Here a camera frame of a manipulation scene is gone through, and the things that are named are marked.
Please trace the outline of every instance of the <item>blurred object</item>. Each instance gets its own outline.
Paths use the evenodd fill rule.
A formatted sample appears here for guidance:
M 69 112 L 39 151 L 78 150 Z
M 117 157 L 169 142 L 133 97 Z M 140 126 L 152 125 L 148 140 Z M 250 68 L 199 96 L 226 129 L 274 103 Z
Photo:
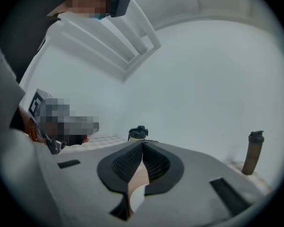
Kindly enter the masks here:
M 53 98 L 40 89 L 36 90 L 28 112 L 52 154 L 58 154 L 66 145 L 81 145 L 87 135 L 99 130 L 95 117 L 71 115 L 74 112 L 63 98 Z
M 242 173 L 245 175 L 251 175 L 257 165 L 257 161 L 260 157 L 262 144 L 264 142 L 264 137 L 262 135 L 263 131 L 251 132 L 248 137 L 248 150 L 245 159 L 245 163 L 242 169 Z
M 128 131 L 127 141 L 143 140 L 146 136 L 148 136 L 148 129 L 145 129 L 143 125 L 139 125 L 137 128 L 133 128 Z

